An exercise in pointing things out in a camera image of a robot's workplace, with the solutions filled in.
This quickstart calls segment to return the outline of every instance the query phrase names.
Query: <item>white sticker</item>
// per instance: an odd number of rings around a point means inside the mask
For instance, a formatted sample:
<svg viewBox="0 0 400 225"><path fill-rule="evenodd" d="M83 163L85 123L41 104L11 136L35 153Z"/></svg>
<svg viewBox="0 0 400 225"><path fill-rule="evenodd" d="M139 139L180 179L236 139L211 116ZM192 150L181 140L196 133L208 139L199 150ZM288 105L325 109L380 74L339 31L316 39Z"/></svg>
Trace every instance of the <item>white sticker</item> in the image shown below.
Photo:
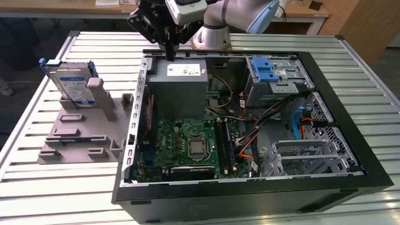
<svg viewBox="0 0 400 225"><path fill-rule="evenodd" d="M200 64L169 64L167 76L200 76Z"/></svg>
<svg viewBox="0 0 400 225"><path fill-rule="evenodd" d="M80 104L95 103L95 97L85 86L87 81L83 77L60 77L59 82L73 102Z"/></svg>
<svg viewBox="0 0 400 225"><path fill-rule="evenodd" d="M252 161L251 167L255 171L259 171L259 165L255 163L255 161Z"/></svg>
<svg viewBox="0 0 400 225"><path fill-rule="evenodd" d="M240 108L245 108L245 101L244 100L240 100Z"/></svg>
<svg viewBox="0 0 400 225"><path fill-rule="evenodd" d="M287 71L284 69L276 69L275 74L276 75L287 75Z"/></svg>

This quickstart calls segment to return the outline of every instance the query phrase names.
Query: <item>motherboard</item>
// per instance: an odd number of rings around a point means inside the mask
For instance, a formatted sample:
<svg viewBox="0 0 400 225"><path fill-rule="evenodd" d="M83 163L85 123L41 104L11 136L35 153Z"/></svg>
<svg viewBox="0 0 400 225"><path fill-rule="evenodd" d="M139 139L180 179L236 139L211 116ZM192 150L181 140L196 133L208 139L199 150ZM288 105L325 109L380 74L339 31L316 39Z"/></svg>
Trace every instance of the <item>motherboard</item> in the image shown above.
<svg viewBox="0 0 400 225"><path fill-rule="evenodd" d="M239 136L236 120L160 120L155 162L145 177L153 182L189 180L199 174L203 180L247 177L247 161L235 160Z"/></svg>

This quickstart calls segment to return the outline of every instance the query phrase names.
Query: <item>yellow wire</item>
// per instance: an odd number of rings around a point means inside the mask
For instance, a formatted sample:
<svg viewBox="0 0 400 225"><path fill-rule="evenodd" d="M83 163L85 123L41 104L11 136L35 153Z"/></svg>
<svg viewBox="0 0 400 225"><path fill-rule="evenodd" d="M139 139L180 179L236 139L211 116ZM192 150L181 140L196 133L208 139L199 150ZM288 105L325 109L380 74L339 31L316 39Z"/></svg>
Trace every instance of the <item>yellow wire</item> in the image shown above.
<svg viewBox="0 0 400 225"><path fill-rule="evenodd" d="M228 101L225 104L223 104L223 105L213 105L213 106L207 106L207 107L205 107L205 108L209 108L209 109L216 109L216 108L223 108L223 107L225 107L227 105L229 105L229 103L231 103L231 101L232 101L232 99L233 99L233 92L232 92L232 89L231 89L228 83L224 81L224 79L220 78L220 77L216 76L216 75L212 75L212 76L216 77L216 78L219 78L219 80L224 83L224 85L225 85L227 88L229 89L229 93L231 93L229 101Z"/></svg>

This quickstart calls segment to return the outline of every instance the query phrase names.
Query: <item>ram slot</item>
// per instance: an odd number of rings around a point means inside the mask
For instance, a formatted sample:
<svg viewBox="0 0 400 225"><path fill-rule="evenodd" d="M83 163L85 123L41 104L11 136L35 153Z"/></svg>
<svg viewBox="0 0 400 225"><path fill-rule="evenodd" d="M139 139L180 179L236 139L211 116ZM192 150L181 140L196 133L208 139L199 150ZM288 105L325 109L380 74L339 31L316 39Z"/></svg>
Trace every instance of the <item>ram slot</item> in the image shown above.
<svg viewBox="0 0 400 225"><path fill-rule="evenodd" d="M236 160L235 160L235 147L233 147L233 140L231 137L231 131L228 123L224 122L224 141L227 146L227 158L228 158L228 164L229 164L229 172L236 171Z"/></svg>
<svg viewBox="0 0 400 225"><path fill-rule="evenodd" d="M233 143L231 139L231 133L228 124L225 121L215 122L215 134L220 161L220 172L228 174L236 170Z"/></svg>

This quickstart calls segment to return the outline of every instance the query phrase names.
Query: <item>metal table surface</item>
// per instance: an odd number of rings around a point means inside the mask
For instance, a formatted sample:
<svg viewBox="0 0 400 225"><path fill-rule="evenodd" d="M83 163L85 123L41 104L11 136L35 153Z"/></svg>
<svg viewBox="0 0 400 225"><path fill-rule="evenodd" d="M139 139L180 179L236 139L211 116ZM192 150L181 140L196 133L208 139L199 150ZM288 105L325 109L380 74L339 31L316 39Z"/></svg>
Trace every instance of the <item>metal table surface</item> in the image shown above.
<svg viewBox="0 0 400 225"><path fill-rule="evenodd" d="M235 50L312 53L395 186L360 196L323 213L192 224L399 224L400 104L348 43L333 36L248 34L232 34L231 41ZM121 93L133 93L141 50L148 48L157 46L137 33L81 32L77 37L68 37L57 58L92 59L105 89L119 97ZM36 164L59 113L59 98L53 83L44 78L0 152L1 225L135 224L120 206L111 204L117 163Z"/></svg>

